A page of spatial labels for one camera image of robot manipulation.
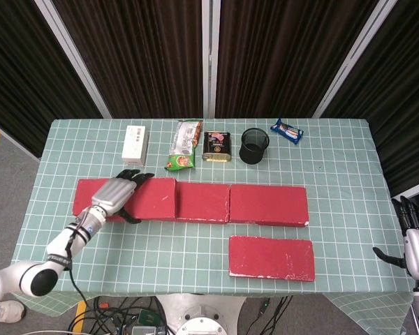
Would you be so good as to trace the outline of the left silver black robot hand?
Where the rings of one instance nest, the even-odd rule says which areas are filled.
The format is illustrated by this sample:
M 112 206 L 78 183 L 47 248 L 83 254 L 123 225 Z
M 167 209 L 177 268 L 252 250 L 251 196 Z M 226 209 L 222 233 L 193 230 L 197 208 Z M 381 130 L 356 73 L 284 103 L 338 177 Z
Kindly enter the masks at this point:
M 122 170 L 98 189 L 91 197 L 91 205 L 94 209 L 100 208 L 106 218 L 116 215 L 127 223 L 138 224 L 141 220 L 129 214 L 125 205 L 132 195 L 152 177 L 154 177 L 153 173 L 141 173 L 137 169 Z

